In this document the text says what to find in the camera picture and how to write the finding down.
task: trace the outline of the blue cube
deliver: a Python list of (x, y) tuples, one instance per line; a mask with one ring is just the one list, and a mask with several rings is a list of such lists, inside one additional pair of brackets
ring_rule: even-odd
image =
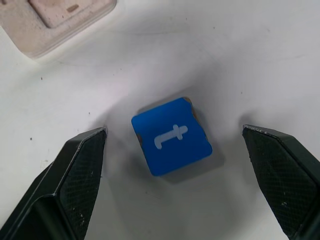
[(146, 162), (161, 176), (212, 153), (189, 98), (182, 97), (134, 116), (131, 120)]

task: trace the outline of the printed sword icon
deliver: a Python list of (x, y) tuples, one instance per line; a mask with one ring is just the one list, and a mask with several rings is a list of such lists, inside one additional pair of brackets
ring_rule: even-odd
[(183, 139), (182, 134), (185, 134), (186, 132), (188, 132), (188, 128), (187, 126), (181, 126), (178, 127), (178, 125), (173, 125), (173, 130), (168, 131), (164, 134), (161, 134), (159, 136), (156, 136), (154, 138), (154, 144), (156, 146), (157, 149), (162, 149), (162, 143), (166, 142), (170, 139), (174, 139), (174, 138), (178, 138), (179, 140)]

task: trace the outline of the white surface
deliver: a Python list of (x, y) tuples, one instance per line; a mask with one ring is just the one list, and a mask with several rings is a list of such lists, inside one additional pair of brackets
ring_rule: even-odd
[[(2, 31), (0, 223), (66, 140), (107, 125), (86, 239), (287, 239), (240, 126), (294, 135), (320, 159), (319, 11), (315, 0), (120, 0), (39, 63)], [(213, 155), (152, 177), (130, 120), (180, 96), (200, 112)]]

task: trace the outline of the knurled surface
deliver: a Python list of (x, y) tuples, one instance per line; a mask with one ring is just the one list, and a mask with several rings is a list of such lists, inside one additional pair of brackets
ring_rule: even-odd
[(293, 238), (319, 191), (314, 181), (273, 137), (243, 132), (259, 187), (283, 232)]
[(79, 240), (86, 236), (98, 194), (104, 154), (104, 131), (87, 140), (60, 189), (60, 202)]

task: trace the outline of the small slot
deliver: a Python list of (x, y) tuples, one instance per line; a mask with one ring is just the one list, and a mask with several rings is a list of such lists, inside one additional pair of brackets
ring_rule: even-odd
[(72, 5), (70, 7), (68, 7), (66, 10), (69, 12), (69, 13), (72, 13), (74, 10), (76, 10), (77, 8), (79, 7), (78, 4), (75, 4), (75, 5)]

